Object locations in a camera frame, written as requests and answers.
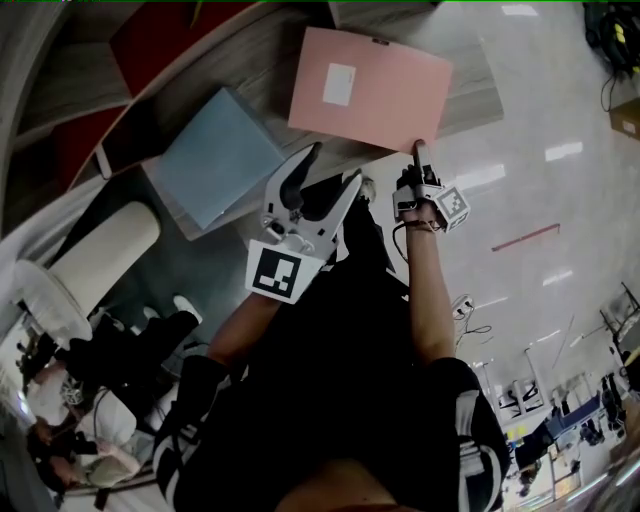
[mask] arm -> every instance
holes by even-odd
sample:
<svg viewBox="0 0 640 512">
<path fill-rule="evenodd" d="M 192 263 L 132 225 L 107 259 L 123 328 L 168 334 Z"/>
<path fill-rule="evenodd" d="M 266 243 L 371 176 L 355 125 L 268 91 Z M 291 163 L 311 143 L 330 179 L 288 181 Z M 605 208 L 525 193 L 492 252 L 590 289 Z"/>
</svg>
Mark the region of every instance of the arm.
<svg viewBox="0 0 640 512">
<path fill-rule="evenodd" d="M 97 441 L 96 444 L 98 445 L 99 455 L 113 457 L 120 464 L 122 464 L 122 466 L 129 474 L 135 475 L 138 471 L 140 471 L 140 462 L 138 462 L 138 460 L 133 455 L 129 455 L 127 452 L 125 452 L 122 448 L 119 448 L 115 444 L 103 440 Z"/>
<path fill-rule="evenodd" d="M 429 203 L 422 205 L 419 211 L 404 215 L 405 222 L 434 219 L 435 212 Z M 420 226 L 408 227 L 407 252 L 413 344 L 425 364 L 454 357 L 455 327 L 435 233 Z"/>
<path fill-rule="evenodd" d="M 64 361 L 56 361 L 55 363 L 50 364 L 49 366 L 45 366 L 42 370 L 40 370 L 36 376 L 33 378 L 33 381 L 36 384 L 43 385 L 47 380 L 53 377 L 56 373 L 62 372 L 67 369 L 67 363 Z"/>
<path fill-rule="evenodd" d="M 228 368 L 242 363 L 280 309 L 280 301 L 252 293 L 222 324 L 207 356 Z"/>
</svg>

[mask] wooden table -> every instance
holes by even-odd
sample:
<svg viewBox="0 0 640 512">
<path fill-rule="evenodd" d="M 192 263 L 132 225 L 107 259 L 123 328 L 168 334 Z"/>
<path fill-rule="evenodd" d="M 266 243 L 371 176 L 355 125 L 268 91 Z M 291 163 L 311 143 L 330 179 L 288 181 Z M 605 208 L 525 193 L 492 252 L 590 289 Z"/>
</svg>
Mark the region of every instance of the wooden table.
<svg viewBox="0 0 640 512">
<path fill-rule="evenodd" d="M 439 136 L 502 119 L 491 69 L 475 30 L 458 3 L 333 3 L 335 25 L 344 30 L 406 44 L 453 64 L 450 93 Z M 308 11 L 284 5 L 241 29 L 203 55 L 154 98 L 160 130 L 169 139 L 222 85 L 233 87 L 262 118 L 289 154 L 315 141 L 324 142 L 308 184 L 356 169 L 389 155 L 384 148 L 287 126 L 295 74 Z M 236 220 L 262 205 L 266 180 L 250 190 L 207 229 L 202 230 L 155 179 L 154 162 L 145 169 L 171 215 L 189 240 Z"/>
</svg>

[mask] black sleeve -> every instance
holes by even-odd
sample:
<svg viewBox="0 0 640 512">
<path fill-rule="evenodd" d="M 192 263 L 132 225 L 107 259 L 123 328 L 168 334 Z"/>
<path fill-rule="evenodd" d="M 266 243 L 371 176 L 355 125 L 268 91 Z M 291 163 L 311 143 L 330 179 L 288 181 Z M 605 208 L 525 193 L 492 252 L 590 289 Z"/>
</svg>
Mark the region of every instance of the black sleeve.
<svg viewBox="0 0 640 512">
<path fill-rule="evenodd" d="M 450 411 L 444 421 L 453 421 L 458 430 L 461 453 L 463 446 L 475 446 L 480 450 L 480 458 L 485 471 L 483 474 L 467 478 L 470 510 L 483 510 L 487 506 L 494 485 L 492 463 L 486 453 L 488 447 L 495 453 L 500 467 L 500 481 L 506 477 L 511 464 L 509 450 L 500 424 L 484 396 L 480 382 L 474 371 L 463 361 L 454 358 L 438 359 L 427 366 L 422 375 L 426 389 L 432 393 L 436 406 L 441 411 Z M 465 472 L 465 456 L 461 455 L 460 471 Z"/>
<path fill-rule="evenodd" d="M 198 425 L 209 411 L 220 383 L 228 369 L 206 356 L 190 356 L 184 360 L 178 396 L 156 435 L 158 442 L 186 425 Z"/>
<path fill-rule="evenodd" d="M 169 486 L 182 470 L 200 443 L 203 417 L 209 413 L 219 386 L 229 375 L 225 366 L 205 356 L 190 356 L 184 360 L 178 396 L 162 423 L 155 439 L 153 469 L 160 492 L 174 507 L 177 483 Z"/>
</svg>

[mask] white chair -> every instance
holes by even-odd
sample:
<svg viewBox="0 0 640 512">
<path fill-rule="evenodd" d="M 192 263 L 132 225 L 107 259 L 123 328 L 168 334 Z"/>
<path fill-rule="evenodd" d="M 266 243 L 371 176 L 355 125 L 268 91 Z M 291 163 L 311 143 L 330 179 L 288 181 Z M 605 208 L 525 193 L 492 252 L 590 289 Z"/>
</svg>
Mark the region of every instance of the white chair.
<svg viewBox="0 0 640 512">
<path fill-rule="evenodd" d="M 87 317 L 122 275 L 160 236 L 155 215 L 131 202 L 45 269 L 19 260 L 20 298 L 36 322 L 58 342 L 93 337 Z"/>
</svg>

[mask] black cable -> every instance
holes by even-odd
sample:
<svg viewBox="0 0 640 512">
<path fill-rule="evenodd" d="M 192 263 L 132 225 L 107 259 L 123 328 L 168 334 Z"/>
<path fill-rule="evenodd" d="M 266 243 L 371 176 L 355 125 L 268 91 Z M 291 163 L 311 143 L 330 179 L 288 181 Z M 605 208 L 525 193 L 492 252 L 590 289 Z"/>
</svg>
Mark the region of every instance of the black cable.
<svg viewBox="0 0 640 512">
<path fill-rule="evenodd" d="M 460 342 L 462 341 L 462 338 L 464 336 L 466 336 L 467 334 L 486 334 L 486 333 L 490 332 L 493 329 L 493 327 L 490 326 L 490 325 L 482 325 L 480 327 L 476 327 L 475 329 L 469 330 L 469 322 L 471 321 L 471 316 L 473 315 L 473 312 L 475 310 L 476 310 L 476 308 L 471 306 L 471 311 L 469 312 L 469 315 L 466 317 L 466 320 L 465 320 L 465 323 L 464 323 L 464 329 L 462 330 L 462 334 L 460 336 L 458 336 L 458 339 L 456 340 L 456 347 L 455 347 L 456 351 L 458 350 L 458 346 L 460 345 Z"/>
<path fill-rule="evenodd" d="M 604 93 L 604 88 L 607 86 L 609 82 L 611 82 L 611 80 L 613 80 L 613 83 L 611 84 L 611 89 L 609 89 L 609 108 L 605 108 L 604 101 L 602 100 L 602 95 Z M 611 73 L 611 76 L 607 79 L 607 81 L 604 84 L 602 84 L 602 89 L 600 89 L 600 105 L 602 106 L 602 110 L 604 110 L 605 112 L 611 111 L 611 97 L 613 95 L 613 88 L 616 86 L 617 80 L 618 80 L 618 74 L 614 71 L 613 73 Z"/>
<path fill-rule="evenodd" d="M 396 246 L 398 253 L 400 254 L 400 256 L 402 256 L 402 259 L 407 263 L 409 263 L 409 260 L 406 258 L 404 253 L 400 250 L 400 246 L 398 245 L 398 241 L 396 240 L 396 233 L 401 228 L 413 227 L 413 226 L 429 226 L 428 228 L 422 228 L 424 229 L 424 231 L 435 232 L 440 230 L 440 226 L 437 226 L 437 225 L 435 227 L 433 226 L 433 221 L 426 222 L 424 220 L 411 220 L 408 222 L 403 222 L 402 224 L 398 224 L 395 228 L 393 228 L 393 231 L 391 233 L 391 238 L 393 239 L 393 245 Z"/>
</svg>

